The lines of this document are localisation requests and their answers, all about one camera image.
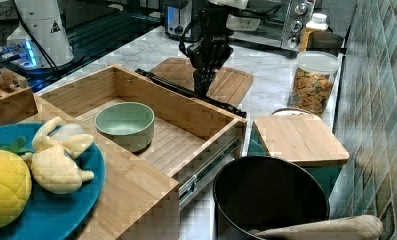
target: cereal jar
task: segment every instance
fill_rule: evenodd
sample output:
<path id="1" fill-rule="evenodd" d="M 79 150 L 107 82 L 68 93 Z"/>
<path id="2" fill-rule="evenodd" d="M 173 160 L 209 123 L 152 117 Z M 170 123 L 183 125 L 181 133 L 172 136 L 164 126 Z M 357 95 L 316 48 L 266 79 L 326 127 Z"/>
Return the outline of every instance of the cereal jar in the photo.
<path id="1" fill-rule="evenodd" d="M 324 52 L 305 51 L 298 54 L 297 61 L 291 105 L 322 116 L 339 68 L 338 58 Z"/>

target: green bowl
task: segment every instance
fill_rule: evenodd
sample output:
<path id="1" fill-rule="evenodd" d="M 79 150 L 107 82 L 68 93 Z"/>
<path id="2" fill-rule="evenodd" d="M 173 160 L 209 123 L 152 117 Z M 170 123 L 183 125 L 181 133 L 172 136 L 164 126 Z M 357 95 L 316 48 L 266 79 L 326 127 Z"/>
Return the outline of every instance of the green bowl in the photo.
<path id="1" fill-rule="evenodd" d="M 154 111 L 141 103 L 118 103 L 99 112 L 95 126 L 98 132 L 121 147 L 138 152 L 151 144 Z"/>

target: black pot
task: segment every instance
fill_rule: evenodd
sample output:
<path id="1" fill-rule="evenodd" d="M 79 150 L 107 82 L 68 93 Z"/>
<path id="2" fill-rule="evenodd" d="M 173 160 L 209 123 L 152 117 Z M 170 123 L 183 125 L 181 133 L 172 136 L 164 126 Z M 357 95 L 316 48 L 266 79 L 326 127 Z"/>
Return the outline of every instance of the black pot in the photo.
<path id="1" fill-rule="evenodd" d="M 214 180 L 213 198 L 217 239 L 261 239 L 248 231 L 329 218 L 319 183 L 301 167 L 278 158 L 243 157 L 226 164 Z"/>

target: kitchen counter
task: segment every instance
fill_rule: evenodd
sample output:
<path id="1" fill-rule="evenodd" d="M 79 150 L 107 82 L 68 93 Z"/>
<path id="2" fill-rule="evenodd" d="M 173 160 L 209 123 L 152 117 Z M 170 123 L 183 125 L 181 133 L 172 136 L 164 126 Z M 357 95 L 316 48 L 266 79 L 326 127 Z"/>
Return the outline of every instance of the kitchen counter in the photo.
<path id="1" fill-rule="evenodd" d="M 258 51 L 236 45 L 231 46 L 234 48 L 234 53 L 224 66 L 254 75 L 253 85 L 239 105 L 239 109 L 248 113 L 245 144 L 242 149 L 243 155 L 246 155 L 253 119 L 256 116 L 270 115 L 274 110 L 287 106 L 297 63 L 295 53 L 290 51 L 279 49 Z M 135 71 L 137 68 L 149 71 L 169 57 L 186 58 L 179 51 L 178 41 L 169 39 L 164 33 L 164 28 L 159 27 L 48 86 L 37 95 L 40 96 L 110 64 L 119 65 L 130 71 Z M 333 96 L 323 117 L 324 122 L 331 129 L 337 82 L 335 82 Z M 196 197 L 196 200 L 182 211 L 180 239 L 211 239 L 213 209 L 211 187 L 208 185 Z"/>

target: white bottle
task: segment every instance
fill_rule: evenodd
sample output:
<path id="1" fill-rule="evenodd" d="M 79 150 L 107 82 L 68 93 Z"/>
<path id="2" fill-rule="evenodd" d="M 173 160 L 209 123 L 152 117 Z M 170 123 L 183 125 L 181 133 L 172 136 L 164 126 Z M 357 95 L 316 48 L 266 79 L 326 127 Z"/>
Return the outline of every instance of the white bottle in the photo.
<path id="1" fill-rule="evenodd" d="M 322 13 L 315 13 L 311 16 L 311 20 L 305 25 L 305 32 L 300 47 L 300 52 L 307 48 L 308 35 L 314 31 L 326 31 L 328 24 L 326 23 L 327 16 Z"/>

